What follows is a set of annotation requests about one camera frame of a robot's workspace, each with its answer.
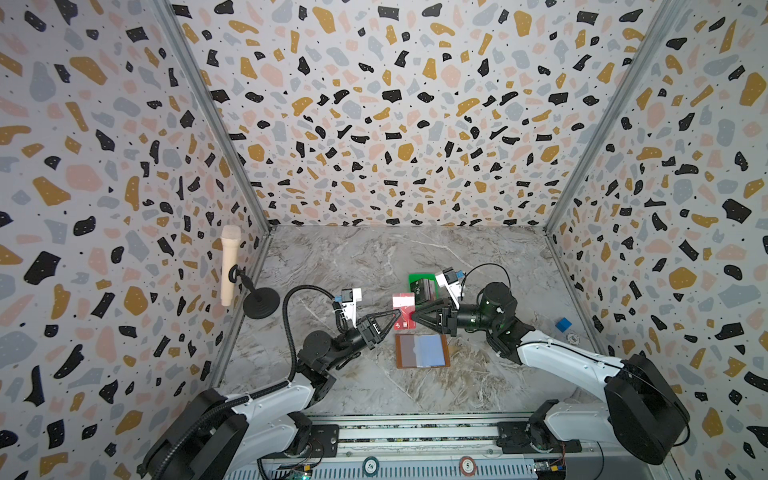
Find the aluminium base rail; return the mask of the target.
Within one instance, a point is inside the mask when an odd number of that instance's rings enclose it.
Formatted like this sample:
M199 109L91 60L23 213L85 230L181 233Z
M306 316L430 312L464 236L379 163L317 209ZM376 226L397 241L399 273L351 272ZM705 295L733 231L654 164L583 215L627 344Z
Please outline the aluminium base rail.
M526 415L475 413L315 416L313 454L270 458L231 479L679 479L618 445L568 441L539 452L524 440Z

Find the brown leather card holder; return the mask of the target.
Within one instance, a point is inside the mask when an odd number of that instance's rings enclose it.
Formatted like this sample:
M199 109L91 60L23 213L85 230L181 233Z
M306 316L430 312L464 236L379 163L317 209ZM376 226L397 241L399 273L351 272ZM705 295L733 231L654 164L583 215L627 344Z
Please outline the brown leather card holder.
M398 369L447 368L450 355L444 335L402 334L395 337Z

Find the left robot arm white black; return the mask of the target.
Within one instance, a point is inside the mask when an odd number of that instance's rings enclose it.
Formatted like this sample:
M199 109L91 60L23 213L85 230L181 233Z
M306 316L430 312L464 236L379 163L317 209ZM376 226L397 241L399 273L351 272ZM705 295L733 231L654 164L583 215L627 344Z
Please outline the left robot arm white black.
M253 393L198 394L150 447L137 467L152 479L222 479L263 457L307 448L311 421L304 410L321 401L340 369L382 343L401 317L398 309L369 314L333 337L316 330L305 339L296 372Z

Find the red VIP card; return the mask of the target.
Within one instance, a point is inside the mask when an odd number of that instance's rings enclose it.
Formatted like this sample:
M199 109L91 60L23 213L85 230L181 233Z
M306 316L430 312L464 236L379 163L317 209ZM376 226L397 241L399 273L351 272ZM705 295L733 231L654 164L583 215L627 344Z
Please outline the red VIP card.
M413 330L416 322L412 315L415 313L415 294L398 293L392 296L392 306L400 312L400 318L395 322L396 331Z

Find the black microphone stand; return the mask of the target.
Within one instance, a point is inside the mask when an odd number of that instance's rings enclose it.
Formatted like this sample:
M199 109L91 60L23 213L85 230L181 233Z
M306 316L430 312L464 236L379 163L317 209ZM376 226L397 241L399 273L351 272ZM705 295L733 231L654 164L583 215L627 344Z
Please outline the black microphone stand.
M253 280L247 275L245 268L239 268L237 264L228 272L228 279L232 283L240 281L248 291L243 301L244 315L250 319L266 319L276 312L281 300L279 293L270 287L257 288Z

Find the green plastic card tray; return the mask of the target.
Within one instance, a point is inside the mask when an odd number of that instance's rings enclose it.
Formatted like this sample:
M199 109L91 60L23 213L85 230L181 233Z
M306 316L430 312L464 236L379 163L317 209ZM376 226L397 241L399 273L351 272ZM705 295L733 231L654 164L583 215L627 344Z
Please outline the green plastic card tray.
M408 286L409 291L414 295L416 305L439 298L439 286L434 274L409 274Z

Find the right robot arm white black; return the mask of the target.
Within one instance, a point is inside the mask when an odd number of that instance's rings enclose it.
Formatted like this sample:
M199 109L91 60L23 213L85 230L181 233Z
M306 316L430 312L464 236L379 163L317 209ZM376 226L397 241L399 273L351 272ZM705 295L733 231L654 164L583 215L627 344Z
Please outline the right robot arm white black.
M557 340L516 315L508 286L488 284L475 304L443 299L418 306L416 323L437 333L482 332L499 357L546 371L595 397L567 406L545 401L528 419L527 441L540 452L567 442L616 444L635 458L660 465L688 441L690 415L655 364L634 354L628 359L590 352Z

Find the stack of cards in tray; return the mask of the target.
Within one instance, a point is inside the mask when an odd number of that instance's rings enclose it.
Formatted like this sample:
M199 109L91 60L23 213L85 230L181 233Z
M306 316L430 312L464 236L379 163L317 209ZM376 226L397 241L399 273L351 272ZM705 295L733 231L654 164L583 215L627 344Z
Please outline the stack of cards in tray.
M432 302L438 298L439 287L434 277L420 279L419 287L419 298L422 303Z

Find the blue cube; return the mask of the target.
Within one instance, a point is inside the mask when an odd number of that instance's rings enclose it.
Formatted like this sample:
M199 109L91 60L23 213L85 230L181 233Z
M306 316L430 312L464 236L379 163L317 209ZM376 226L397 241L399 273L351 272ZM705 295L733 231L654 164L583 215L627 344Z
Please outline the blue cube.
M555 327L562 333L567 332L571 326L572 323L567 318L562 318L555 324Z

